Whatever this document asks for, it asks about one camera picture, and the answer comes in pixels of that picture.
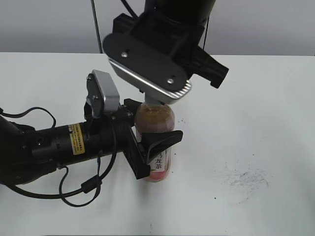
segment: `cable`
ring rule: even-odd
[[[46,113],[48,113],[51,118],[53,119],[53,125],[52,125],[52,128],[55,128],[56,127],[56,119],[54,118],[54,116],[49,112],[47,111],[45,108],[41,108],[41,107],[32,107],[32,108],[29,108],[27,111],[24,111],[20,114],[8,114],[8,113],[4,113],[3,112],[3,109],[0,108],[0,115],[4,116],[4,117],[8,117],[8,118],[22,118],[24,116],[26,116],[28,113],[30,113],[31,111],[34,111],[34,110],[42,110],[42,111],[45,111]]]
[[[37,198],[37,199],[60,199],[60,195],[59,194],[38,194],[38,193],[31,193],[28,192],[24,189],[21,189],[15,185],[6,185],[9,189],[11,189],[12,191],[21,194],[25,197],[29,197],[29,198]],[[83,192],[83,189],[77,189],[75,191],[69,192],[69,193],[64,193],[63,196],[65,198],[67,197],[72,197],[74,195],[80,194]]]
[[[96,31],[98,49],[99,49],[99,53],[102,54],[103,53],[102,43],[101,43],[100,36],[99,36],[99,29],[98,29],[98,22],[97,22],[97,17],[96,17],[96,10],[95,10],[94,0],[91,0],[91,6],[92,6],[92,13],[93,13],[93,19],[94,19],[94,26],[95,26],[95,31]]]
[[[66,173],[65,175],[63,176],[63,178],[61,179],[60,181],[60,184],[59,184],[59,195],[60,195],[60,198],[61,200],[66,203],[67,205],[71,206],[71,207],[85,207],[87,206],[88,204],[90,204],[91,202],[93,202],[98,196],[99,196],[99,193],[100,193],[100,189],[101,189],[101,180],[100,180],[100,177],[99,177],[99,170],[100,170],[100,156],[97,156],[97,177],[96,177],[96,191],[95,191],[95,194],[94,194],[94,197],[88,201],[87,203],[84,203],[84,204],[81,204],[81,205],[77,205],[77,204],[73,204],[71,202],[69,202],[63,195],[63,191],[62,191],[62,187],[63,187],[63,182],[65,180],[65,178],[67,177],[68,173],[69,173],[69,168],[68,166],[61,166],[61,169],[65,168],[66,169]]]
[[[206,45],[206,40],[207,40],[207,34],[208,34],[208,27],[209,27],[209,20],[210,20],[210,18],[208,18],[208,21],[207,21],[207,28],[206,28],[205,38],[204,38],[204,40],[203,40],[203,50],[205,50],[205,45]]]
[[[110,162],[109,162],[106,170],[100,176],[101,180],[104,179],[108,175],[108,173],[112,170],[113,165],[114,165],[115,160],[116,160],[116,156],[117,156],[117,139],[116,139],[116,133],[115,133],[113,121],[111,122],[111,127],[112,127],[112,131],[113,131],[113,140],[114,140],[114,145],[113,145],[113,150],[112,150],[112,157],[110,159]]]
[[[128,4],[128,2],[126,0],[121,0],[121,2],[123,3],[123,5],[125,6],[125,8],[127,9],[127,11],[130,13],[130,15],[134,18],[134,19],[138,19],[137,14],[132,10],[132,8],[130,7],[130,5]]]

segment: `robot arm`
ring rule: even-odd
[[[122,79],[160,103],[171,104],[185,96],[191,90],[189,79],[193,74],[219,88],[228,69],[198,46],[214,3],[215,0],[147,0],[146,10],[139,17],[121,14],[114,20],[113,33],[103,41],[109,62]],[[66,197],[96,189],[95,199],[117,152],[124,153],[135,177],[140,179],[149,175],[149,163],[156,155],[182,140],[182,131],[173,131],[143,134],[138,143],[131,128],[140,103],[126,99],[120,105],[109,74],[94,70],[87,77],[87,90],[86,121],[78,124],[55,127],[53,118],[52,128],[36,131],[3,118],[21,117],[32,109],[19,115],[0,109],[1,184],[27,197],[61,198],[67,204]],[[97,158],[99,167],[100,157],[107,154],[112,158],[106,171],[99,174],[98,168],[97,175],[76,191],[62,193],[66,175],[56,195],[29,193],[16,186],[57,168],[68,172],[67,165],[93,158]]]

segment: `white table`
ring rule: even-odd
[[[222,87],[193,76],[192,91],[172,105],[184,139],[165,181],[135,180],[119,154],[100,196],[84,208],[0,186],[0,235],[314,235],[315,57],[215,58],[230,68]],[[1,53],[0,106],[8,113],[42,106],[57,125],[82,122],[93,69],[112,75],[122,100],[143,100],[106,55]],[[51,125],[41,111],[19,122]],[[95,160],[70,166],[64,190],[95,172]],[[63,174],[23,188],[55,194]]]

